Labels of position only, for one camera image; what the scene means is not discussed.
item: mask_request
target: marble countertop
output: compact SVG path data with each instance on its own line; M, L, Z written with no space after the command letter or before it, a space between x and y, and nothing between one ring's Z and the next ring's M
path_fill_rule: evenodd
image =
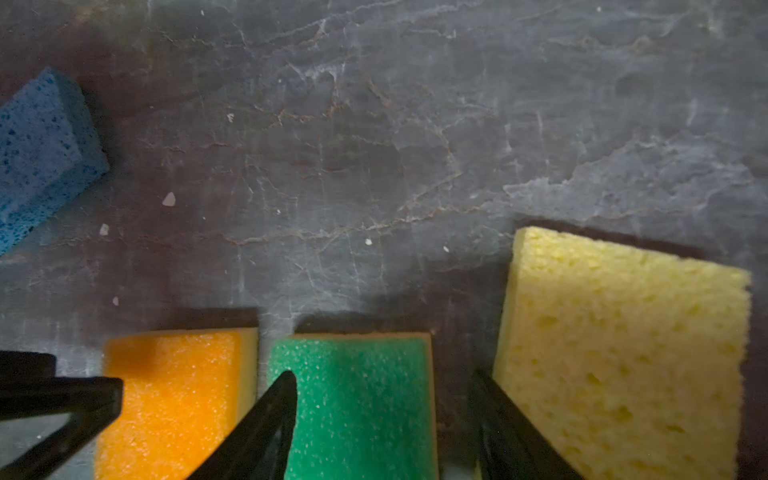
M740 465L768 475L768 5L6 0L0 44L0 102L76 78L113 167L0 257L0 348L93 376L148 329L258 324L262 366L297 330L428 330L470 478L511 239L549 222L753 272Z

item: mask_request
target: orange scouring pad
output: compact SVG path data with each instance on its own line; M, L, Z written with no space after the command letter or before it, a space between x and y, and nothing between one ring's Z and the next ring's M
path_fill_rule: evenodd
M104 375L124 381L99 435L95 478L186 478L256 401L258 330L155 332L109 341Z

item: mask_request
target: yellow sponge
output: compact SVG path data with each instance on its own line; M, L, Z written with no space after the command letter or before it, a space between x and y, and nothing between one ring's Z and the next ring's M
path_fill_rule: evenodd
M104 374L123 410L96 444L95 478L189 476L256 401L258 330L182 330L111 340Z
M735 478L750 275L536 227L494 377L585 478Z

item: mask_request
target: green scouring pad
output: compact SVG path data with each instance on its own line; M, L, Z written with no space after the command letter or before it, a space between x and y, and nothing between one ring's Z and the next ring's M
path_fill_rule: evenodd
M436 480L428 333L301 335L278 341L270 382L296 374L286 480Z

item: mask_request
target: white debris speck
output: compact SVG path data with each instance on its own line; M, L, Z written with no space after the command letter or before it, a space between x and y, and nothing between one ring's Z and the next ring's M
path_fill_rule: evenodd
M168 192L168 195L165 196L163 199L163 205L166 207L172 207L176 204L176 195L174 195L174 192Z

